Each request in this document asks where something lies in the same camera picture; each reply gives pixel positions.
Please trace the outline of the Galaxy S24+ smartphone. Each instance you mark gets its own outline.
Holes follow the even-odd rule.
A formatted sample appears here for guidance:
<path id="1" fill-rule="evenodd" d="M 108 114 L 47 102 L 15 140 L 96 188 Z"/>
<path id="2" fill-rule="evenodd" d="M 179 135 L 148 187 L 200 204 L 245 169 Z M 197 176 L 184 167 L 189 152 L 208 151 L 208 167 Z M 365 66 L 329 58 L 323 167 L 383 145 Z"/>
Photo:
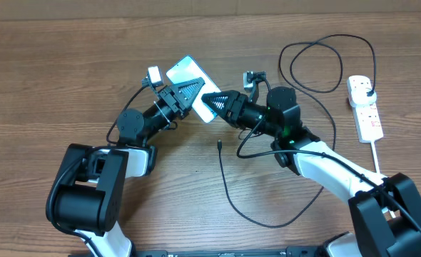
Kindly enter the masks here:
<path id="1" fill-rule="evenodd" d="M 198 65 L 192 56 L 184 56 L 166 72 L 166 76 L 173 84 L 189 81 L 191 79 L 202 78 L 205 83 L 196 96 L 192 108 L 201 120 L 207 124 L 217 116 L 214 111 L 203 103 L 201 97 L 203 94 L 220 92 L 220 89 L 211 80 L 208 74 Z"/>

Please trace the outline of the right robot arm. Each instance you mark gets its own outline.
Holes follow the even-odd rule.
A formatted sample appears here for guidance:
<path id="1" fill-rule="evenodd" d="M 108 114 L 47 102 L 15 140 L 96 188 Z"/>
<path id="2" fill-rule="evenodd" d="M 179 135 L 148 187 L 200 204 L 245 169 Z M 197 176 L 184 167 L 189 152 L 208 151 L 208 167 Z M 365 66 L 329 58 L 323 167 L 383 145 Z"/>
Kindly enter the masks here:
<path id="1" fill-rule="evenodd" d="M 322 256 L 421 256 L 421 196 L 402 173 L 387 177 L 335 153 L 300 120 L 294 89 L 277 87 L 258 105 L 245 94 L 204 94 L 203 103 L 237 129 L 274 138 L 282 167 L 309 178 L 346 203 L 354 231 L 324 244 Z"/>

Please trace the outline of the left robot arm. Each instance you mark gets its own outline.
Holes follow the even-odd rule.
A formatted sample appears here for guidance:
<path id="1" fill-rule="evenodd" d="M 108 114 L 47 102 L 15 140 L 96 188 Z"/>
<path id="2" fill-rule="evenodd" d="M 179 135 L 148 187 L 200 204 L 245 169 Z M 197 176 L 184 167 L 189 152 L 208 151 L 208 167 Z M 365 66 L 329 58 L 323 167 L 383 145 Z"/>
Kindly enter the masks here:
<path id="1" fill-rule="evenodd" d="M 46 217 L 60 232 L 80 238 L 90 256 L 136 256 L 136 247 L 118 222 L 125 180 L 147 176 L 158 150 L 148 141 L 160 131 L 174 130 L 203 88 L 202 78 L 170 86 L 150 78 L 157 101 L 144 112 L 124 106 L 112 127 L 117 141 L 106 146 L 68 146 L 46 201 Z"/>

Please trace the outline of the white charger plug adapter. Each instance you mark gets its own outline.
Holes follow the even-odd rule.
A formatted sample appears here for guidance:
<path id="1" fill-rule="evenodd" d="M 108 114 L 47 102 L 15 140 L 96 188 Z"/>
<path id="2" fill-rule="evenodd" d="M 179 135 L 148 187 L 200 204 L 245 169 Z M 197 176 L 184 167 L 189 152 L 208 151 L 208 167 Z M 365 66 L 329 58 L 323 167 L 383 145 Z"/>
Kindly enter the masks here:
<path id="1" fill-rule="evenodd" d="M 375 91 L 367 89 L 351 89 L 349 93 L 349 102 L 353 108 L 369 106 L 377 101 Z"/>

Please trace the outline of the white power strip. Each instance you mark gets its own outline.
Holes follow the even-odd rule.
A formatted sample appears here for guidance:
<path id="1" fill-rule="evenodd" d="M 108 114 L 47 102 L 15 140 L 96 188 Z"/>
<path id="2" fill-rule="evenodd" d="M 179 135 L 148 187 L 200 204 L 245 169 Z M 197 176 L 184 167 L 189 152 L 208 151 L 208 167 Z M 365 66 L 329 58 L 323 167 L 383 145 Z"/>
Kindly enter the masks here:
<path id="1" fill-rule="evenodd" d="M 372 84 L 368 77 L 361 75 L 350 76 L 347 79 L 348 99 L 351 89 L 372 90 Z M 370 104 L 363 107 L 352 107 L 352 113 L 355 120 L 357 137 L 361 143 L 375 142 L 383 137 L 380 116 L 376 106 Z"/>

